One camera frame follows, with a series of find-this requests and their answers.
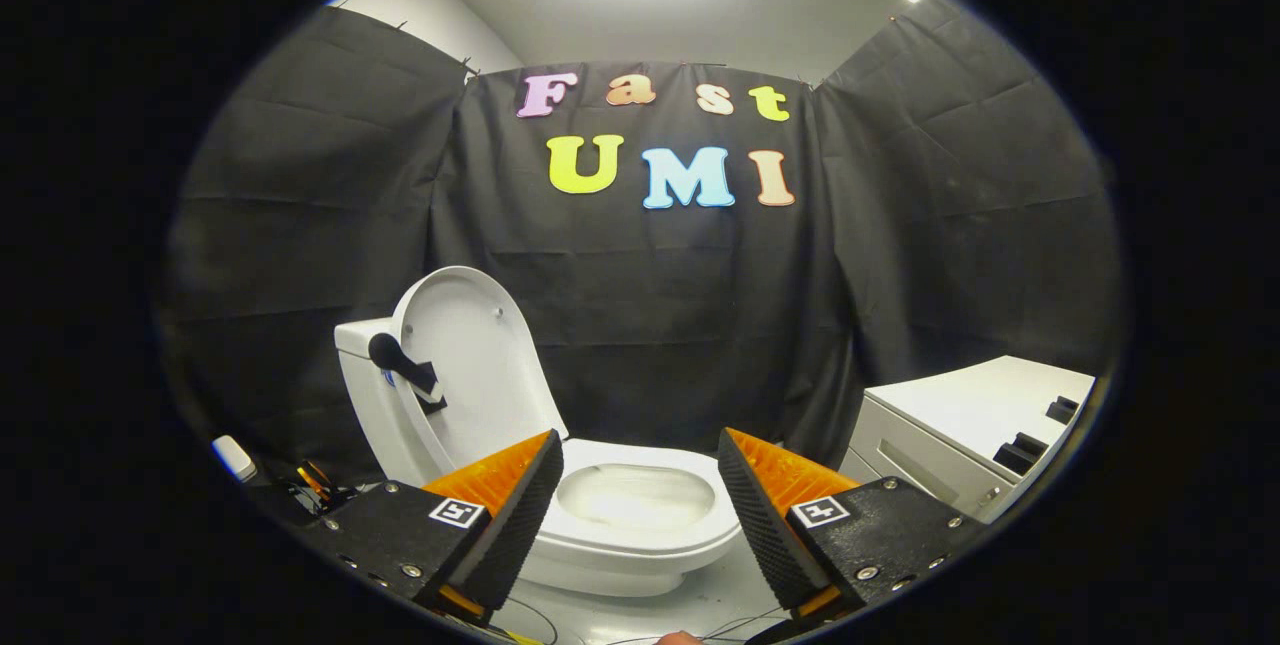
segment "white wall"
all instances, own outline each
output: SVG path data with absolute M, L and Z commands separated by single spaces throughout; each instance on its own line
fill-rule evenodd
M 520 58 L 502 42 L 498 33 L 461 0 L 333 0 L 333 6 L 376 17 L 406 33 L 435 45 L 456 60 L 471 58 L 467 65 L 480 72 L 511 70 L 524 67 Z

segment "light blue letter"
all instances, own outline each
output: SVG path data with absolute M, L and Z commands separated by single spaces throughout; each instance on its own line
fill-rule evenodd
M 644 200 L 646 209 L 668 209 L 675 200 L 667 193 L 671 186 L 682 206 L 687 206 L 698 191 L 698 203 L 703 207 L 726 207 L 733 203 L 733 196 L 728 193 L 728 183 L 724 180 L 724 157 L 728 157 L 726 148 L 699 148 L 694 154 L 694 163 L 685 166 L 685 163 L 676 157 L 668 148 L 650 148 L 640 154 L 640 157 L 649 163 L 649 197 Z

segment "floor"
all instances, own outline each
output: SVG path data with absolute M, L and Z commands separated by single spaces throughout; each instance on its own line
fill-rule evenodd
M 492 623 L 557 645 L 648 645 L 678 630 L 701 639 L 712 635 L 709 645 L 719 645 L 746 640 L 785 617 L 740 534 L 723 558 L 689 573 L 666 595 L 605 598 L 517 580 Z

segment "toilet bowl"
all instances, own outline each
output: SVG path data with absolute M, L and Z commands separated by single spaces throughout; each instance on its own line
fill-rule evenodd
M 411 361 L 431 365 L 431 393 L 370 360 L 369 342 L 381 331 Z M 361 429 L 392 480 L 422 486 L 527 436 L 559 433 L 563 475 L 524 580 L 595 595 L 659 595 L 716 562 L 741 530 L 716 459 L 572 436 L 525 317 L 485 273 L 434 271 L 392 317 L 344 322 L 334 342 Z

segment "cable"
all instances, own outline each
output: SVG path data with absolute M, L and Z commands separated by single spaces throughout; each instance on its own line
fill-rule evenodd
M 767 610 L 767 612 L 763 612 L 763 613 L 760 613 L 760 614 L 755 616 L 754 618 L 745 618 L 745 622 L 740 622 L 740 623 L 737 623 L 736 626 L 732 626 L 732 627 L 726 627 L 726 626 L 728 626 L 728 625 L 730 625 L 731 622 L 735 622 L 735 621 L 728 621 L 727 623 L 724 623 L 724 625 L 719 626 L 719 627 L 718 627 L 717 630 L 713 630 L 713 631 L 710 632 L 710 635 L 708 635 L 708 636 L 703 637 L 701 640 L 721 640 L 721 637 L 719 637 L 721 635 L 724 635 L 726 632 L 730 632 L 731 630 L 737 630 L 737 628 L 740 628 L 740 627 L 742 627 L 742 626 L 745 626 L 745 625 L 749 625 L 749 623 L 753 623 L 753 622 L 755 622 L 755 621 L 758 621 L 758 619 L 763 619 L 763 618 L 767 618 L 767 617 L 769 617 L 769 616 L 771 616 L 772 613 L 776 613 L 776 612 L 778 612 L 778 610 L 781 610 L 781 609 L 782 609 L 781 607 L 777 607 L 777 608 L 773 608 L 772 610 Z M 787 619 L 787 618 L 783 618 L 783 617 L 774 617 L 774 618 L 772 618 L 772 619 Z
M 549 641 L 547 645 L 556 645 L 556 641 L 559 640 L 559 631 L 556 630 L 556 623 L 552 622 L 552 618 L 544 616 L 541 610 L 539 610 L 538 608 L 530 605 L 529 603 L 522 603 L 521 600 L 517 600 L 517 599 L 515 599 L 515 598 L 512 598 L 509 595 L 507 596 L 507 599 L 512 600 L 512 603 L 516 603 L 517 605 L 524 605 L 524 607 L 529 608 L 530 610 L 534 610 L 534 613 L 538 617 L 543 618 L 547 622 L 547 625 L 549 625 L 550 628 L 552 628 L 552 641 Z
M 778 612 L 781 609 L 782 609 L 781 607 L 777 607 L 777 608 L 773 608 L 772 610 L 767 610 L 767 612 L 760 613 L 760 614 L 754 616 L 754 617 L 732 618 L 731 621 L 728 621 L 724 625 L 719 626 L 718 628 L 713 630 L 710 632 L 710 635 L 704 635 L 704 636 L 700 636 L 700 637 L 698 637 L 695 635 L 694 637 L 698 637 L 699 640 L 701 640 L 704 642 L 707 640 L 719 640 L 719 641 L 724 641 L 724 642 L 746 642 L 746 640 L 740 639 L 740 637 L 721 637 L 721 635 L 724 635 L 726 632 L 728 632 L 731 630 L 737 630 L 737 628 L 740 628 L 740 627 L 742 627 L 742 626 L 745 626 L 748 623 L 753 623 L 753 622 L 755 622 L 758 619 L 769 618 L 769 616 L 772 613 L 776 613 L 776 612 Z M 772 617 L 769 619 L 790 619 L 790 618 Z M 613 642 L 605 642 L 605 645 L 622 645 L 623 642 L 639 642 L 640 640 L 658 640 L 659 637 L 662 637 L 662 635 L 648 635 L 645 637 L 631 637 L 631 639 L 627 639 L 627 640 L 614 640 Z

